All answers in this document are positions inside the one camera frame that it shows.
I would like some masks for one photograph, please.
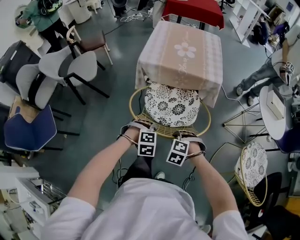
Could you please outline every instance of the black and white marker cube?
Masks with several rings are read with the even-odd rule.
[[[187,158],[188,146],[188,141],[174,139],[167,162],[181,167],[184,160]]]
[[[157,133],[140,130],[137,155],[145,157],[154,157],[156,148]]]

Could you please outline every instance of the red table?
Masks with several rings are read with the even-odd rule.
[[[212,26],[224,28],[224,19],[220,6],[215,0],[167,0],[163,16],[178,15],[177,23],[182,17],[188,17],[207,23]],[[200,29],[204,29],[204,24],[200,23]]]

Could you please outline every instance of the white sleeve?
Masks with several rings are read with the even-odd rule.
[[[295,44],[297,38],[299,37],[300,34],[300,26],[294,25],[291,30],[287,32],[285,35],[285,38],[287,40],[287,43],[289,46],[292,46]]]
[[[213,240],[248,240],[244,222],[238,211],[226,211],[213,221]]]
[[[50,216],[41,232],[41,240],[77,240],[91,224],[96,209],[89,203],[66,197]]]

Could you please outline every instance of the gray floor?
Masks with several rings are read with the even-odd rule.
[[[129,5],[136,7],[136,4],[132,2]],[[228,97],[236,98],[233,92],[234,86],[257,70],[265,62],[266,55],[262,46],[248,48],[240,44],[232,29],[232,25],[228,21],[228,16],[229,13],[225,15],[224,30],[218,31],[217,28],[209,26],[206,26],[206,30],[221,38],[224,69],[223,86]],[[199,24],[190,19],[184,20],[189,23]],[[93,28],[102,28],[104,33],[108,33],[106,34],[106,40],[111,49],[110,55],[114,65],[110,66],[104,51],[97,51],[97,58],[105,65],[106,71],[99,69],[96,79],[91,83],[109,94],[110,98],[106,99],[91,89],[80,86],[78,90],[87,102],[83,106],[69,88],[57,87],[51,99],[51,105],[72,114],[72,118],[67,118],[63,122],[57,122],[57,127],[60,130],[80,132],[81,135],[79,137],[68,136],[66,139],[61,135],[57,135],[48,146],[63,146],[63,151],[48,150],[29,161],[29,164],[35,167],[43,178],[65,192],[71,188],[77,175],[88,161],[97,152],[111,144],[119,134],[120,127],[132,119],[128,109],[128,101],[135,90],[136,63],[147,39],[153,31],[150,19],[132,21],[126,24],[120,23],[119,20],[113,17],[107,1],[105,1],[103,9],[98,10],[97,15],[93,14],[90,20],[76,27],[82,38],[93,34]],[[246,106],[245,99],[241,98],[241,101]],[[139,111],[137,99],[135,100],[135,110],[136,112]],[[213,109],[210,108],[211,126],[201,137],[207,145],[207,159],[210,159],[212,154],[225,142],[243,146],[240,141],[222,127],[223,122],[241,110],[242,107],[239,103],[227,100],[221,90],[215,107]],[[255,116],[252,115],[247,115],[246,117],[248,121],[255,119]],[[207,115],[201,109],[195,127],[201,130],[206,125]],[[232,129],[241,136],[244,133],[241,128]],[[248,128],[247,134],[250,134],[250,132],[255,133],[258,130],[258,127]],[[257,138],[256,141],[259,141],[266,149],[274,147],[274,143],[266,142],[265,137]],[[192,165],[186,162],[180,168],[167,164],[165,159],[171,146],[171,141],[159,137],[158,146],[156,156],[153,159],[153,174],[158,171],[164,171],[169,181],[181,187],[182,182],[192,170]],[[226,146],[216,156],[212,164],[221,173],[231,172],[239,155],[240,149]],[[135,158],[136,149],[132,147],[122,158],[123,166],[129,167]],[[287,155],[281,152],[269,152],[268,160],[267,172],[283,172],[284,180],[282,185],[283,187],[287,186]],[[232,173],[226,173],[224,177],[230,179]],[[232,189],[238,201],[244,198],[244,194],[239,186],[233,184]],[[100,209],[105,209],[105,206],[109,204],[114,196],[115,191],[116,186],[110,176],[100,193],[98,205]],[[195,202],[199,221],[209,221],[211,219],[210,206],[197,174],[195,174],[195,181],[190,183],[187,191]]]

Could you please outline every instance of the beige tablecloth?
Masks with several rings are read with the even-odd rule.
[[[181,24],[160,21],[136,66],[135,88],[151,82],[175,88],[199,90],[205,104],[214,107],[222,82],[220,38]]]

